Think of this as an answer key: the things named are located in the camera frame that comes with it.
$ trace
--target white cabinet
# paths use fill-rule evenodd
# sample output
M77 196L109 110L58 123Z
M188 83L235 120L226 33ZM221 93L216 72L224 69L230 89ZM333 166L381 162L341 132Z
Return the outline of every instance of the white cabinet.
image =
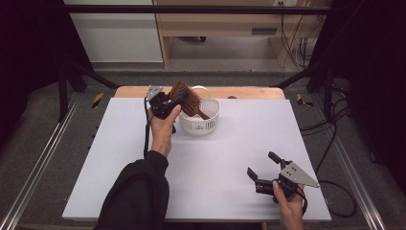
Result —
M64 0L71 5L152 5L150 0ZM155 15L71 13L90 61L162 62Z

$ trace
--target aluminum rail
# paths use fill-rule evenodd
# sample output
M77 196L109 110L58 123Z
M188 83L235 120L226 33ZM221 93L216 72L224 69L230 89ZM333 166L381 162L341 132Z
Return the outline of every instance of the aluminum rail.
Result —
M331 7L252 7L252 6L150 6L150 5L46 5L47 12L72 13L220 13L329 15L348 10Z
M312 95L313 102L315 103L319 114L322 118L324 117L324 111L322 109L322 99L319 95ZM327 129L328 135L332 138L332 130ZM372 198L367 191L362 178L359 175L358 171L352 164L349 155L346 152L346 149L343 146L338 134L335 136L333 143L338 161L340 162L341 167L343 168L344 173L346 174L347 180L352 188L352 192L355 196L355 199L358 201L358 205L361 208L367 224L372 230L386 230L386 226L382 220L382 217L379 215L375 205L373 204Z
M59 144L60 139L62 138L63 133L65 132L66 127L71 121L76 108L78 106L79 100L81 98L80 93L74 93L72 100L69 105L68 114L65 116L65 119L59 122L56 125L54 133L49 139L47 145L39 156L38 161L36 162L33 170L31 171L30 176L26 180L23 188L18 194L17 199L14 201L14 204L7 212L6 216L0 222L1 230L12 230L16 227L19 219L21 218L28 202L30 201L31 196L34 193L34 190L39 183L42 174L45 172L48 163L50 162L57 145Z

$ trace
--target gray floor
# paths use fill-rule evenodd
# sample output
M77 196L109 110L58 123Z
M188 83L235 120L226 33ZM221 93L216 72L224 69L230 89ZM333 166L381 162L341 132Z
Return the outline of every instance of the gray floor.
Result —
M171 85L176 81L186 81L190 85L255 85L269 86L293 76L299 69L288 66L281 69L275 60L272 47L267 39L218 38L208 37L205 43L195 37L180 37L173 40L173 47L167 69L154 64L98 65L100 74L118 84L126 85ZM38 180L16 229L30 224L55 226L92 227L94 223L73 222L61 218L66 198L78 178L88 148L92 145L93 135L102 120L108 99L114 90L107 89L97 82L87 79L88 88L79 96L79 103L68 127L64 130L46 170ZM346 87L344 80L339 84ZM284 89L290 100L299 127L314 125L323 120L316 106L297 104L297 94L301 93L305 102L317 103L319 94L307 94L304 88L306 80L301 80ZM96 94L104 96L98 108L91 108ZM58 117L57 85L33 92L26 112L21 117L14 134L0 155L0 219L2 219L30 176L37 159L41 156ZM382 217L387 229L406 229L406 196L390 177L386 166L371 162L369 150L360 135L354 120L345 116L338 124L338 137L351 162L371 196L373 204ZM327 130L316 134L304 135L310 160L314 167L319 163L329 142ZM318 174L319 179L330 180L351 191L348 176L337 158L337 149L333 148ZM351 211L351 200L343 191L322 184L322 190L329 199L328 207L337 213ZM339 218L332 215L332 222L307 223L306 229L370 229L365 212L359 209L351 218ZM243 223L184 223L168 224L166 229L258 229L257 225ZM269 223L269 229L280 229L277 222Z

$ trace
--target human hand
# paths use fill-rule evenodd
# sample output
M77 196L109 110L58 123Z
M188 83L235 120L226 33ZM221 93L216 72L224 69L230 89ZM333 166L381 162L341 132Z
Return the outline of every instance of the human hand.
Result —
M282 188L274 180L273 189L275 198L281 207L281 226L284 230L303 230L303 199L297 195L292 195L289 199L284 196Z
M172 136L172 126L175 119L179 115L180 110L181 106L177 105L165 120L152 116L151 109L148 110L148 118L150 120L152 118L150 121L153 139L151 150L158 151L159 153L168 157L172 147L172 143L170 141Z

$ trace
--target white plastic basket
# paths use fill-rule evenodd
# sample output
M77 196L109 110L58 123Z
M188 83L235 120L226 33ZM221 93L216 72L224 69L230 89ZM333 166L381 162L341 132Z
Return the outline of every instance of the white plastic basket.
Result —
M209 116L210 119L203 120L199 115L190 117L184 112L181 112L179 115L180 125L182 129L190 135L207 135L212 133L217 127L220 102L216 99L212 99L209 90L204 86L197 85L192 87L192 89L204 89L208 92L209 98L201 99L200 110Z

